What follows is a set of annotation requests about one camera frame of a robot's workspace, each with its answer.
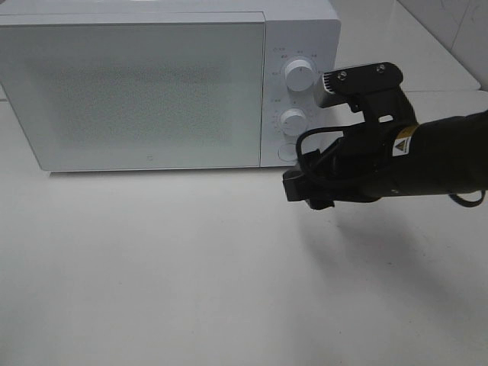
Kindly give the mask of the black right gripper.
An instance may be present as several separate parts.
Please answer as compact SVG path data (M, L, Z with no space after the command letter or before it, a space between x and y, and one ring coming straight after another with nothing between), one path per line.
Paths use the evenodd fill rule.
M376 126L359 123L348 127L321 127L307 131L306 141L316 135L340 133L324 150L304 153L304 173L293 167L282 175L288 202L308 200L312 210L325 210L336 201L371 203L383 197L406 196L401 182L407 155L395 156L396 141L410 125L394 122Z

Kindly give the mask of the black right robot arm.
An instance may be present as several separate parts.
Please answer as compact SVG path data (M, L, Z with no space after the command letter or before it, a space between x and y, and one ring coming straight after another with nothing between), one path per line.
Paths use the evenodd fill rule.
M423 195L447 195L464 207L482 203L460 196L487 192L486 112L423 124L362 122L339 131L324 151L297 150L297 165L283 174L290 202L314 210Z

